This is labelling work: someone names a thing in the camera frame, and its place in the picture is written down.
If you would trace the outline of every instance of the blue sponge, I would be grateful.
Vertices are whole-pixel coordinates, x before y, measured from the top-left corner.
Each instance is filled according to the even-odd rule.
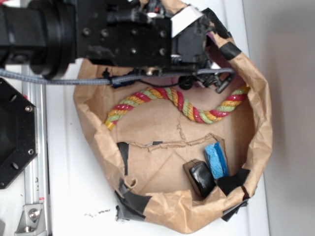
[[[228,176],[227,164],[219,142],[205,147],[205,158],[214,179]]]

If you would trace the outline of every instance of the rope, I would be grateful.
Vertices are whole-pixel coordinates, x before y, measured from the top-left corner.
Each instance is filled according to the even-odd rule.
[[[235,107],[240,105],[247,98],[249,87],[242,86],[235,90],[224,102],[221,103],[215,110],[203,111],[195,108],[183,94],[174,88],[147,88],[146,90],[136,92],[131,96],[120,101],[119,105],[108,113],[105,125],[112,130],[117,122],[134,107],[145,102],[150,102],[157,99],[167,99],[190,120],[198,123],[212,124],[221,120],[235,110]]]

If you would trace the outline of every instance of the brown paper bag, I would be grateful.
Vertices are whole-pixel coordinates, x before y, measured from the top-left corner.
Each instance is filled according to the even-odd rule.
[[[165,2],[170,9],[183,4],[175,0]],[[251,88],[248,99],[214,124],[190,121],[170,101],[158,99],[128,112],[110,131],[104,125],[107,114],[120,100],[147,86],[135,83],[117,89],[76,87],[74,101],[83,132],[115,191],[121,217],[145,220],[187,234],[223,215],[231,215],[236,206],[254,195],[272,151],[269,87],[224,30],[218,30],[220,35],[211,33],[217,46],[212,45],[209,53],[220,66],[235,68],[238,75],[234,81],[221,94],[207,88],[182,91],[176,87],[195,107],[209,111],[246,83]],[[85,60],[79,78],[100,77],[106,68],[112,75],[131,70],[92,65]],[[150,79],[157,84],[176,81],[177,78]],[[210,195],[202,199],[195,193],[183,164],[193,159],[204,161],[204,148],[217,141],[225,152],[230,176],[219,179]],[[153,142],[159,144],[147,146]]]

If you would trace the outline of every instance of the multicolored rope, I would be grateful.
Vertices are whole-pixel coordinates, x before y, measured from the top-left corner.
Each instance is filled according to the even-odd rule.
[[[109,112],[105,125],[112,130],[117,122],[134,107],[145,102],[150,102],[158,98],[171,100],[178,110],[192,121],[198,123],[212,124],[221,120],[223,117],[234,111],[235,107],[240,105],[247,98],[249,87],[242,86],[235,90],[219,107],[211,111],[202,111],[195,108],[183,94],[174,88],[147,88],[146,90],[136,92],[131,96],[120,101],[119,105],[115,106]]]

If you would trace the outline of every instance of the cable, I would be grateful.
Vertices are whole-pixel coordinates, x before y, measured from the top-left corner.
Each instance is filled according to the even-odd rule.
[[[235,71],[232,68],[221,68],[221,69],[201,69],[197,71],[197,75],[199,74],[211,74],[211,73],[230,73],[235,74]],[[46,80],[39,76],[31,76],[31,75],[23,75],[20,73],[15,73],[11,71],[7,71],[5,69],[0,68],[0,76],[17,79],[24,82],[35,83],[35,84],[44,84],[44,85],[110,85],[110,84],[120,84],[129,81],[142,80],[146,78],[157,78],[157,77],[174,77],[174,76],[187,76],[191,75],[188,72],[172,72],[165,73],[159,76],[147,76],[147,75],[124,75],[116,78],[112,78],[111,80],[106,78],[100,79],[72,79],[72,80]]]

